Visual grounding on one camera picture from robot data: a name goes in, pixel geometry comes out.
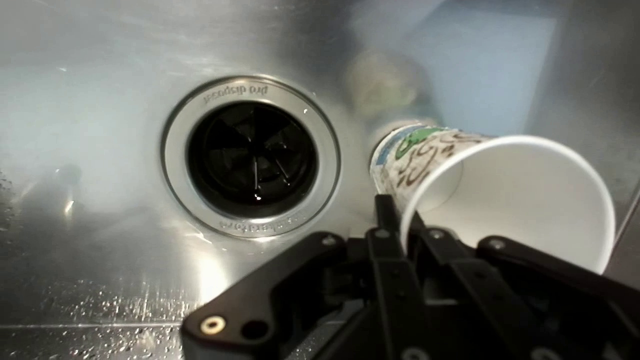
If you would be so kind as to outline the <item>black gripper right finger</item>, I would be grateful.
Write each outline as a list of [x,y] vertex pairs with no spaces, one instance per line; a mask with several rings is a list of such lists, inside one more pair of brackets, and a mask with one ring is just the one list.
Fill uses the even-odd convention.
[[417,277],[441,277],[477,341],[502,359],[640,360],[640,292],[505,237],[476,247],[411,216]]

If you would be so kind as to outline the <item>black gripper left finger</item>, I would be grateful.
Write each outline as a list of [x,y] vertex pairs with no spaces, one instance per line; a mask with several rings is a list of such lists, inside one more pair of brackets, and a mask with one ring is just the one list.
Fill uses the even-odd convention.
[[184,360],[405,360],[426,354],[420,285],[388,196],[359,239],[313,232],[179,326]]

